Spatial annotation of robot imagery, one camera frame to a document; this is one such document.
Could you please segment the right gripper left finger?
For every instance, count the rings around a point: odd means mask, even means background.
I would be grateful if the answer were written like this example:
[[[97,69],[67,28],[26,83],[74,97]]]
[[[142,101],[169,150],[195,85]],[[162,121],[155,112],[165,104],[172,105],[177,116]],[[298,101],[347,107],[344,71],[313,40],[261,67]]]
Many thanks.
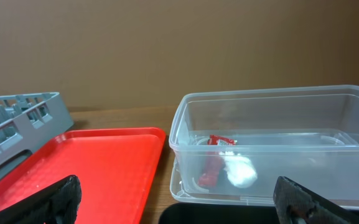
[[[74,224],[82,199],[80,180],[69,175],[0,211],[0,224]]]

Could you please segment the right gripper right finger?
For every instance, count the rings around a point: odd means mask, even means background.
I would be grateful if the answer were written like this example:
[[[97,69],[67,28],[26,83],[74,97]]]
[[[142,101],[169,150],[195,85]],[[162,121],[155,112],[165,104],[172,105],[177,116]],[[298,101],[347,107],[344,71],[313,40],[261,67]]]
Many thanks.
[[[284,176],[277,178],[273,201],[281,224],[359,224],[358,215]]]

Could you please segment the white napkin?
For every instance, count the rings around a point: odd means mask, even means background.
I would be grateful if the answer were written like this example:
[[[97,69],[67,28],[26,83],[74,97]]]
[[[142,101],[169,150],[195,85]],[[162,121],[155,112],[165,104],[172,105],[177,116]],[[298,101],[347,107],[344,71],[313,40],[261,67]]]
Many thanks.
[[[227,179],[233,186],[245,189],[256,182],[258,174],[248,157],[233,151],[220,152],[219,155],[225,163]]]

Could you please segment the red ketchup packet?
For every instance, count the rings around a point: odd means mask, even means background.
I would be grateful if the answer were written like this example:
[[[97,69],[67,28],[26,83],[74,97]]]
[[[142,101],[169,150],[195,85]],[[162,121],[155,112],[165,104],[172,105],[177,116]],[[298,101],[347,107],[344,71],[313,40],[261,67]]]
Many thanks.
[[[207,144],[209,146],[236,145],[237,141],[223,136],[210,135]],[[207,152],[204,168],[201,176],[198,178],[198,186],[201,188],[212,188],[217,185],[220,170],[223,167],[223,159],[219,152]]]

